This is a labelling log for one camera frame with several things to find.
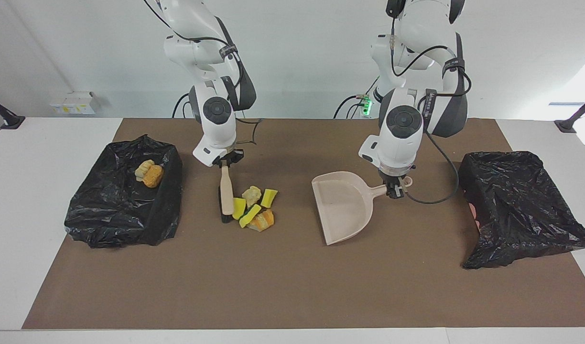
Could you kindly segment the beige hand brush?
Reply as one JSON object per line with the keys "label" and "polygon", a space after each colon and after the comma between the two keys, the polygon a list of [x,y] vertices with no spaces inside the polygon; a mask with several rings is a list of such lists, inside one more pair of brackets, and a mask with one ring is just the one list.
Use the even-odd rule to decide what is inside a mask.
{"label": "beige hand brush", "polygon": [[223,166],[219,185],[219,204],[221,211],[221,220],[228,224],[233,220],[233,184],[229,174],[229,166]]}

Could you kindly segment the pale beige sponge chunk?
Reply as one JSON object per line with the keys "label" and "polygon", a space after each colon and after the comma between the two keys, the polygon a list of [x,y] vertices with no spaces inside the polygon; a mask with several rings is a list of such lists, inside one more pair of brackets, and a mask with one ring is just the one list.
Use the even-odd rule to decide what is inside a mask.
{"label": "pale beige sponge chunk", "polygon": [[242,192],[241,196],[245,200],[247,208],[251,208],[262,198],[262,191],[260,188],[253,185]]}

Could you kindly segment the beige plastic dustpan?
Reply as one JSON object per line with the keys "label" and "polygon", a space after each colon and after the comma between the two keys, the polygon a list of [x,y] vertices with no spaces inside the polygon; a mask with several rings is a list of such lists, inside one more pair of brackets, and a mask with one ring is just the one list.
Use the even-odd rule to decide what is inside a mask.
{"label": "beige plastic dustpan", "polygon": [[328,246],[360,233],[371,220],[375,198],[387,193],[386,185],[369,187],[346,171],[319,175],[311,184]]}

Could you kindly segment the orange brown sponge chunk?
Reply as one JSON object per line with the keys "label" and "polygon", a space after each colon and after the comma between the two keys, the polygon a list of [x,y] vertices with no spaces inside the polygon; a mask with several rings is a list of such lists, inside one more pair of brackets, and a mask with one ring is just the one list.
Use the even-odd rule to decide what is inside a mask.
{"label": "orange brown sponge chunk", "polygon": [[144,177],[142,178],[142,183],[146,185],[149,189],[155,189],[161,183],[161,180],[164,175],[164,169],[160,165],[151,165]]}

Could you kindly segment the pale orange sponge chunk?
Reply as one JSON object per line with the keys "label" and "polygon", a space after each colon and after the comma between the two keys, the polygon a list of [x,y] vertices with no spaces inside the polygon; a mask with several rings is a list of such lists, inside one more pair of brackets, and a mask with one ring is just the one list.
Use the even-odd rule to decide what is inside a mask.
{"label": "pale orange sponge chunk", "polygon": [[134,172],[136,181],[142,182],[148,170],[154,165],[155,163],[153,160],[146,160],[142,162]]}

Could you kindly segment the torn black bag lined bin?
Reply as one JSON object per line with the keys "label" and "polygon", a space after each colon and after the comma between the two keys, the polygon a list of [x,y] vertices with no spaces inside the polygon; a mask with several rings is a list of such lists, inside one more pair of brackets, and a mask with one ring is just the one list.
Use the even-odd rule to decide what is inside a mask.
{"label": "torn black bag lined bin", "polygon": [[472,152],[458,175],[478,225],[478,241],[463,268],[504,267],[585,249],[585,227],[536,154]]}

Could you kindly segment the brown table mat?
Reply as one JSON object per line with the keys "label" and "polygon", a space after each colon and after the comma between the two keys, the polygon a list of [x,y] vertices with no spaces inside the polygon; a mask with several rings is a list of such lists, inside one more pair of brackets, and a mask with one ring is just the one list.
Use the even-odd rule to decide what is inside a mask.
{"label": "brown table mat", "polygon": [[376,198],[369,224],[326,246],[312,179],[350,171],[376,120],[268,119],[233,166],[236,192],[279,191],[264,232],[223,224],[218,169],[192,150],[191,119],[125,119],[183,159],[180,224],[158,246],[93,249],[66,237],[23,329],[585,327],[585,276],[571,253],[464,269],[478,229],[461,193],[438,205]]}

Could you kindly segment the white wall socket boxes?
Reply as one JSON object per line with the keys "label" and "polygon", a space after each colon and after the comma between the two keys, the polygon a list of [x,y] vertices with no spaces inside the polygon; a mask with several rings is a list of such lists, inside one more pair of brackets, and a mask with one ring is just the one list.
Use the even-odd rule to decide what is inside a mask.
{"label": "white wall socket boxes", "polygon": [[53,98],[49,106],[56,115],[96,115],[99,110],[93,92],[72,92]]}

